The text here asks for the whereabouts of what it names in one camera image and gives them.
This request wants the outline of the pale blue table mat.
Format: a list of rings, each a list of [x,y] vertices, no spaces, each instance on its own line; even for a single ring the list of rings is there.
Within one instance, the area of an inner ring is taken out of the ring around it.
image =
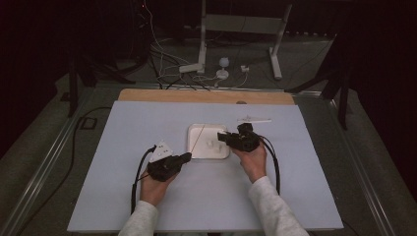
[[[324,171],[296,105],[117,101],[93,157],[68,225],[71,232],[117,232],[131,214],[131,189],[143,154],[165,141],[177,154],[187,149],[193,124],[220,124],[235,131],[246,117],[277,155],[268,177],[307,230],[339,229],[342,222]],[[159,232],[259,231],[248,197],[251,186],[239,159],[193,159],[170,184],[159,205]]]

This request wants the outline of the white rectangular tray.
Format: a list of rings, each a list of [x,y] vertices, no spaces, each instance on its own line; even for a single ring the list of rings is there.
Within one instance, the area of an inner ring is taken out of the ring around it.
[[[188,128],[187,152],[191,151],[194,141],[204,124],[192,124]],[[192,153],[194,159],[225,159],[229,156],[230,148],[217,139],[217,132],[226,131],[224,125],[206,124],[203,133]]]

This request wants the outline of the metal floor rail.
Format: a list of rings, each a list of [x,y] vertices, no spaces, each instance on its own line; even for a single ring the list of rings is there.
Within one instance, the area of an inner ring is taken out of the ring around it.
[[[53,99],[0,159],[0,236],[17,235],[92,93],[83,89],[73,115]]]
[[[337,132],[340,134],[342,142],[347,148],[348,159],[353,167],[353,172],[360,185],[364,198],[368,204],[368,207],[372,213],[373,218],[379,228],[381,236],[397,236],[394,229],[387,217],[386,211],[380,201],[380,198],[375,191],[375,188],[366,172],[366,169],[361,161],[358,151],[355,149],[353,143],[349,139],[346,131],[341,127],[337,118],[337,106],[333,100],[325,101],[328,108],[329,115],[332,122],[335,124]]]

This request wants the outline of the grey metal stand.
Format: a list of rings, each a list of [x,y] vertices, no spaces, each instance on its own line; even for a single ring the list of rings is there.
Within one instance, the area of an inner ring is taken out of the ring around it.
[[[206,32],[208,30],[263,33],[274,34],[276,36],[274,46],[268,49],[268,56],[272,67],[273,77],[277,80],[281,80],[282,72],[278,61],[278,50],[285,33],[291,10],[292,3],[286,3],[282,16],[278,18],[237,16],[232,14],[208,14],[207,0],[202,0],[201,38],[198,57],[199,69],[197,70],[197,73],[200,75],[205,73],[207,55]]]

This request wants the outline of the white power strip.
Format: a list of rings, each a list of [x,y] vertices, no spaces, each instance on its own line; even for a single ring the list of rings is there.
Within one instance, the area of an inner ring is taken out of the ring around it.
[[[179,73],[185,74],[185,73],[190,73],[190,72],[197,72],[197,71],[202,70],[203,68],[204,66],[201,63],[180,66]]]

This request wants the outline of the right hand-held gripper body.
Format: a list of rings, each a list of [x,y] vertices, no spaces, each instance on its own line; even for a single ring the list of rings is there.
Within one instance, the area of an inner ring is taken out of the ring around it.
[[[259,123],[268,123],[269,118],[259,118],[247,115],[238,120],[237,134],[233,134],[229,141],[231,148],[240,151],[251,152],[255,150],[261,141],[261,136],[254,132],[253,125]]]

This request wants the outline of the wooden board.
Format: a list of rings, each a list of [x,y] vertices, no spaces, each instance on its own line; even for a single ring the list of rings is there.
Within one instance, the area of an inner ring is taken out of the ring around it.
[[[125,88],[120,101],[276,104],[294,105],[294,99],[286,92],[266,91],[208,91]]]

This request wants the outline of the white round device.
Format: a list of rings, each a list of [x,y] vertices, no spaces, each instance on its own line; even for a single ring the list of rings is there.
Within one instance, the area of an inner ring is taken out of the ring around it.
[[[216,72],[216,76],[221,80],[226,80],[229,77],[229,73],[226,68],[229,66],[229,59],[222,57],[219,59],[220,69]]]

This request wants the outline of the person's left hand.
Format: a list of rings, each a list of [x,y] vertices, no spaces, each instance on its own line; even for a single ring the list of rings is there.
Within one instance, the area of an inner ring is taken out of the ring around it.
[[[160,182],[152,179],[145,171],[141,175],[140,200],[156,207],[163,200],[169,185],[175,178],[176,175],[164,182]]]

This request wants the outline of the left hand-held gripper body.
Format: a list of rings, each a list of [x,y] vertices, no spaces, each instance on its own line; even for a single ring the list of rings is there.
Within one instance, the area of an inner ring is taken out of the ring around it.
[[[165,182],[177,174],[184,164],[183,155],[174,155],[165,141],[156,145],[147,166],[147,172],[153,180]]]

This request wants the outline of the thin wooden skewer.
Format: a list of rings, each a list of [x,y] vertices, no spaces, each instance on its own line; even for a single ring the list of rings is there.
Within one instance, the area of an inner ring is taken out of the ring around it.
[[[194,144],[193,144],[193,146],[192,146],[192,148],[191,148],[191,151],[190,151],[191,153],[193,153],[193,151],[194,151],[194,149],[195,149],[195,147],[196,147],[196,145],[197,145],[197,143],[198,143],[198,141],[199,141],[199,139],[200,139],[200,136],[201,136],[201,134],[203,133],[203,130],[204,130],[205,126],[206,126],[206,124],[204,124],[204,125],[202,126],[202,128],[201,128],[201,130],[200,130],[199,134],[197,135],[197,137],[196,137],[196,139],[195,139],[195,141],[194,141]]]

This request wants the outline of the black square floor frame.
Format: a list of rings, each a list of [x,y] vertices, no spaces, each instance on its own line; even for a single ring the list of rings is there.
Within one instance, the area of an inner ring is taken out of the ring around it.
[[[82,119],[81,130],[94,130],[97,124],[96,118],[86,117]]]

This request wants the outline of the black tripod stand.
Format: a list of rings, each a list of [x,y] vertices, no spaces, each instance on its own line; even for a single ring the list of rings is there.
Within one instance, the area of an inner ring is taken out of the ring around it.
[[[316,76],[306,83],[294,88],[286,88],[284,91],[299,93],[313,85],[327,81],[321,92],[321,98],[331,100],[339,93],[337,119],[341,127],[346,130],[347,99],[352,70],[351,59],[351,43],[340,32],[334,38]]]
[[[134,84],[133,81],[125,79],[117,72],[112,71],[104,64],[98,63],[91,56],[81,53],[78,50],[71,50],[68,56],[69,92],[67,98],[70,102],[69,117],[75,114],[79,106],[78,81],[81,81],[86,87],[95,86],[96,78],[93,74],[94,69],[120,84]]]

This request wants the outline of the person's right hand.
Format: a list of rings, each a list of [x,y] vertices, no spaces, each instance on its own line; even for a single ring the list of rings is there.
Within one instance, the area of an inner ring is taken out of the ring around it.
[[[260,144],[251,152],[235,148],[232,152],[239,157],[240,164],[242,165],[251,183],[255,183],[257,180],[267,175],[267,152],[263,144]]]

